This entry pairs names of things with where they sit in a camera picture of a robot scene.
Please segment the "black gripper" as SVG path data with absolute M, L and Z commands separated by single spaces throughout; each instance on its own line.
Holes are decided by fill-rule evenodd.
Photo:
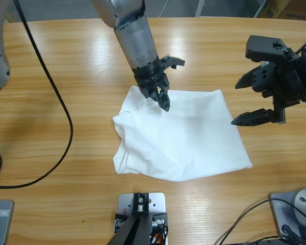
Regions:
M 255 127 L 286 122 L 285 109 L 306 102 L 306 47 L 300 53 L 285 53 L 284 66 L 271 62 L 245 73 L 236 89 L 251 87 L 263 97 L 272 97 L 273 109 L 245 112 L 234 118 L 234 126 Z
M 166 112 L 170 109 L 168 96 L 169 81 L 164 72 L 165 62 L 160 59 L 141 68 L 133 68 L 134 78 L 141 93 L 146 97 L 158 101 L 159 106 Z

